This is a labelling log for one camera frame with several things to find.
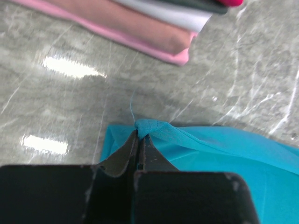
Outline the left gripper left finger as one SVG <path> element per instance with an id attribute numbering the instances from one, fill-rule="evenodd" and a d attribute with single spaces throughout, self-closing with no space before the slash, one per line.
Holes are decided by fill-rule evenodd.
<path id="1" fill-rule="evenodd" d="M 3 224 L 128 224 L 139 140 L 133 131 L 95 165 L 0 168 Z"/>

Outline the teal t shirt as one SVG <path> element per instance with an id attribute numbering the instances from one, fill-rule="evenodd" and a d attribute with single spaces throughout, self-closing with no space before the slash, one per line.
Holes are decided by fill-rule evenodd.
<path id="1" fill-rule="evenodd" d="M 154 147 L 181 171 L 225 171 L 248 184 L 263 224 L 299 221 L 299 151 L 261 135 L 227 126 L 175 127 L 154 119 L 109 125 L 100 159 L 117 151 L 129 135 L 149 135 Z"/>

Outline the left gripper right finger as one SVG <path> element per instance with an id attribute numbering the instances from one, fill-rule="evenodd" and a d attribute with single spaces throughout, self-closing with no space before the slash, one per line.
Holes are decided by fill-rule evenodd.
<path id="1" fill-rule="evenodd" d="M 246 182 L 230 172 L 183 172 L 142 139 L 134 174 L 135 224 L 257 224 Z"/>

